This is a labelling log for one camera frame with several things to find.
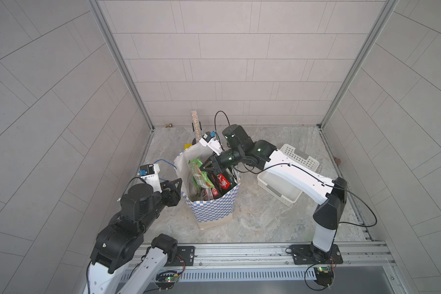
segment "glittery tube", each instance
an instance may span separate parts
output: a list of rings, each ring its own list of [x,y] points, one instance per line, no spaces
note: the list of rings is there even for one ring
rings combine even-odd
[[[201,126],[199,124],[199,118],[197,117],[197,111],[193,110],[191,112],[191,117],[193,118],[193,128],[194,128],[194,133],[196,134],[196,142],[199,142],[199,140],[201,139]]]

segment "black mounting plate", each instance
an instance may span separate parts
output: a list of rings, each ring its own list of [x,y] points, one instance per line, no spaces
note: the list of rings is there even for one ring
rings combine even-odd
[[[178,246],[176,255],[181,255],[185,261],[185,266],[193,266],[194,263],[194,246]],[[182,266],[182,262],[175,258],[172,263],[166,263],[165,266]]]
[[[317,263],[313,257],[310,256],[310,245],[291,245],[289,246],[292,250],[294,264],[314,264]],[[331,256],[335,260],[335,264],[342,264],[343,258],[341,257],[341,253],[338,250],[338,245],[333,244],[331,246]],[[330,259],[321,262],[321,264],[330,264]]]

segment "robotic arm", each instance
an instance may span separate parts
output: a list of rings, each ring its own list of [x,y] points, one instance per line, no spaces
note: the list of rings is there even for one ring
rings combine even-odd
[[[317,225],[309,254],[315,260],[329,259],[336,229],[347,202],[344,191],[347,182],[340,177],[332,180],[298,166],[273,144],[265,140],[253,142],[239,125],[228,126],[222,134],[229,150],[219,152],[220,143],[213,134],[206,133],[200,140],[202,145],[209,146],[216,153],[200,167],[201,170],[219,174],[243,162],[250,167],[268,170],[306,192],[318,204],[313,215]]]
[[[165,206],[176,206],[180,201],[182,180],[160,183],[159,171],[158,164],[141,166],[139,176],[143,183],[129,188],[120,199],[121,211],[98,233],[87,269],[84,294],[115,293],[121,275],[144,241],[144,233]],[[118,294],[137,294],[143,291],[161,267],[175,261],[177,247],[176,239],[160,234],[152,241],[146,258],[136,267],[131,279]]]

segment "white plastic basket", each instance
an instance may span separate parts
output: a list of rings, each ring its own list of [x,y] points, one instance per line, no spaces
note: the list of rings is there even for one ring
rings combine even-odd
[[[289,144],[284,144],[280,150],[301,166],[312,171],[316,171],[319,166],[319,163],[315,158],[312,158],[299,150],[296,153],[296,148]],[[296,203],[302,193],[302,190],[296,186],[268,171],[260,173],[257,176],[257,179],[260,187],[289,207]]]

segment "tiled wall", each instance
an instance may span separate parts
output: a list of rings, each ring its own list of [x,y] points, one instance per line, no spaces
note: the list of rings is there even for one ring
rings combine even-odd
[[[85,0],[0,1],[0,293],[80,288],[148,132]]]
[[[324,132],[413,293],[441,293],[441,0],[400,0]]]
[[[317,124],[379,1],[99,1],[156,125]]]

